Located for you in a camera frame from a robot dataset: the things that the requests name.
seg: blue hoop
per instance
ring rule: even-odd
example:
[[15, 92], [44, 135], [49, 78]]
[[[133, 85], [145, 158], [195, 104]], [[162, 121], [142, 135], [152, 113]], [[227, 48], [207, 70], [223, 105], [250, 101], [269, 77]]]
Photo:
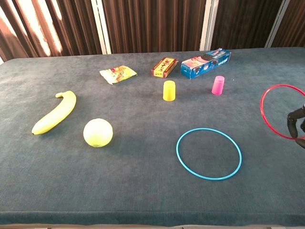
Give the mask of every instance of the blue hoop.
[[[213, 131], [213, 132], [217, 132], [223, 136], [225, 136], [226, 138], [228, 138], [233, 144], [234, 146], [236, 147], [237, 151], [238, 151], [238, 155], [239, 155], [239, 163], [238, 163], [238, 166], [236, 168], [236, 170], [234, 170], [233, 173], [225, 176], [225, 177], [205, 177], [205, 176], [202, 176], [198, 173], [195, 173], [194, 171], [192, 171], [183, 161], [182, 159], [180, 158], [180, 155], [179, 155], [179, 143], [181, 141], [181, 139], [186, 136], [187, 134], [189, 134], [190, 132], [193, 132], [193, 131], [197, 131], [197, 130], [208, 130], [208, 131]], [[240, 152], [240, 149], [238, 147], [238, 145], [236, 144], [236, 142], [229, 136], [229, 135], [226, 135], [225, 133], [219, 131], [219, 130], [215, 130], [215, 129], [211, 129], [211, 128], [196, 128], [196, 129], [192, 129], [192, 130], [189, 130], [187, 132], [185, 132], [183, 135], [181, 135], [181, 137], [179, 138], [178, 142], [177, 142], [177, 145], [176, 145], [176, 152], [177, 152], [177, 157], [180, 161], [180, 163], [183, 165], [183, 167], [189, 171], [190, 173], [192, 173], [193, 175], [199, 177], [199, 178], [202, 178], [202, 179], [206, 179], [206, 180], [224, 180], [224, 179], [227, 179], [227, 178], [230, 178], [232, 177], [235, 173], [237, 173], [237, 171], [239, 170], [240, 166], [242, 165], [242, 153]]]

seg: red ring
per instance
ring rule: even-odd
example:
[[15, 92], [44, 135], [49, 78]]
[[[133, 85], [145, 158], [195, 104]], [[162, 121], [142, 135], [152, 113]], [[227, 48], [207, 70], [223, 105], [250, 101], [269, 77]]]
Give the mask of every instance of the red ring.
[[295, 89], [295, 90], [298, 91], [299, 93], [301, 93], [303, 96], [305, 96], [305, 92], [303, 92], [301, 89], [299, 89], [299, 88], [297, 88], [297, 87], [295, 87], [295, 86], [289, 85], [289, 84], [276, 84], [276, 85], [273, 85], [273, 86], [269, 87], [269, 88], [263, 93], [262, 98], [261, 98], [261, 102], [260, 102], [260, 108], [261, 108], [261, 114], [262, 114], [263, 120], [265, 121], [265, 123], [267, 124], [267, 126], [268, 126], [273, 132], [275, 132], [277, 135], [280, 135], [281, 137], [284, 137], [284, 138], [287, 138], [287, 139], [292, 139], [292, 140], [304, 139], [305, 136], [298, 138], [298, 137], [289, 137], [289, 136], [286, 136], [286, 135], [281, 134], [281, 133], [278, 132], [276, 129], [274, 129], [274, 128], [270, 125], [269, 121], [267, 120], [267, 118], [266, 118], [266, 116], [265, 116], [265, 113], [264, 113], [264, 99], [265, 99], [265, 97], [266, 97], [266, 95], [267, 95], [267, 93], [268, 93], [269, 91], [271, 91], [272, 89], [275, 89], [275, 88], [277, 88], [277, 87], [290, 87], [290, 88], [292, 88], [292, 89]]

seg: pink cup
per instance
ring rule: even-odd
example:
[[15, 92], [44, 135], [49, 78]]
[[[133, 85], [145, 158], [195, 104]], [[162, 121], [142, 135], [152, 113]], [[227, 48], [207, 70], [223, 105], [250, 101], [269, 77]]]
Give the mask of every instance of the pink cup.
[[218, 75], [215, 77], [214, 85], [212, 88], [213, 94], [222, 94], [224, 88], [224, 77], [221, 75]]

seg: curtain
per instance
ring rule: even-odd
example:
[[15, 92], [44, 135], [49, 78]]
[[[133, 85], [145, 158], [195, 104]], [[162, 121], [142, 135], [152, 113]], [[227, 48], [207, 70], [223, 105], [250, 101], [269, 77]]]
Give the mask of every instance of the curtain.
[[101, 54], [90, 0], [0, 0], [0, 56]]
[[290, 0], [272, 47], [305, 47], [305, 0]]
[[103, 0], [112, 53], [199, 50], [205, 0]]
[[219, 0], [211, 49], [263, 48], [282, 0]]

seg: yellow-green ball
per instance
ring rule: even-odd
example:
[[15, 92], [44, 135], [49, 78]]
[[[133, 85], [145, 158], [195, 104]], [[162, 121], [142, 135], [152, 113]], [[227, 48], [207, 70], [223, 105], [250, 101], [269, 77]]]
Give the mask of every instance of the yellow-green ball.
[[107, 145], [113, 136], [112, 126], [106, 120], [96, 118], [90, 120], [84, 128], [84, 139], [93, 147]]

